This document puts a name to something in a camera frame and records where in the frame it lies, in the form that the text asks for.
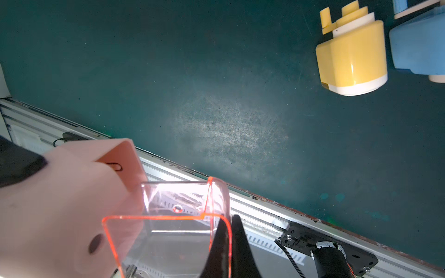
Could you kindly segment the yellow pencil sharpener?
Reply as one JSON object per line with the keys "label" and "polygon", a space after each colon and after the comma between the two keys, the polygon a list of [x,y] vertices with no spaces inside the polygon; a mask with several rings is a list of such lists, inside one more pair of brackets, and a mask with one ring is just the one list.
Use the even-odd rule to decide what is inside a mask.
{"label": "yellow pencil sharpener", "polygon": [[388,80],[384,23],[358,1],[341,12],[333,22],[329,8],[320,11],[322,33],[333,36],[315,49],[321,84],[347,97],[373,92]]}

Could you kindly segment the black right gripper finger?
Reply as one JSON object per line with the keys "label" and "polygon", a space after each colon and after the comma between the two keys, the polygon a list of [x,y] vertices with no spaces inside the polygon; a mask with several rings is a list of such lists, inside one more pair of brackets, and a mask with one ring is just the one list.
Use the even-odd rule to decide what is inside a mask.
{"label": "black right gripper finger", "polygon": [[232,235],[224,221],[220,221],[202,278],[260,278],[250,244],[239,215],[232,216]]}

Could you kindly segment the blue pencil sharpener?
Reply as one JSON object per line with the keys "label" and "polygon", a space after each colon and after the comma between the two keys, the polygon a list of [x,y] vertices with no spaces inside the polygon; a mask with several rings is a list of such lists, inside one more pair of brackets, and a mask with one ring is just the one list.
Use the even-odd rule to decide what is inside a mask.
{"label": "blue pencil sharpener", "polygon": [[389,40],[395,68],[445,82],[445,2],[393,1]]}

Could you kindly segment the red transparent tray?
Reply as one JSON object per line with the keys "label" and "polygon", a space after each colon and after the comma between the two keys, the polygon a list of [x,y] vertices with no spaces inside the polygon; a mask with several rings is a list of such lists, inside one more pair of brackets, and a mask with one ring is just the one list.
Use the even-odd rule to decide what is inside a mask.
{"label": "red transparent tray", "polygon": [[225,182],[143,182],[102,225],[119,278],[229,278],[232,229]]}

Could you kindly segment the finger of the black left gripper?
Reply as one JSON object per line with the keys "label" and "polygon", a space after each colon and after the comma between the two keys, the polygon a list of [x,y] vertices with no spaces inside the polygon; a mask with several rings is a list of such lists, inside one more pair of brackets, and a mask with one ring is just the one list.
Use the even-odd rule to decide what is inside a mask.
{"label": "finger of the black left gripper", "polygon": [[20,183],[42,170],[48,161],[1,137],[1,188]]}

